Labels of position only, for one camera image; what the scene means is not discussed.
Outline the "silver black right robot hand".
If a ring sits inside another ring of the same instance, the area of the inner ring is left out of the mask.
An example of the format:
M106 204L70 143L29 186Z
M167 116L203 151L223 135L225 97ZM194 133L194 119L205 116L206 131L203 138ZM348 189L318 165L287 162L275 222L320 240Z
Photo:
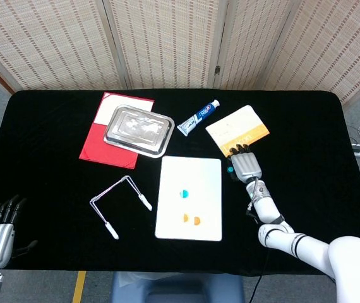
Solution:
M227 159L234 169L235 176L241 182L248 184L254 179L261 179L260 165L248 145L237 144L235 147L230 148L229 152L230 155Z

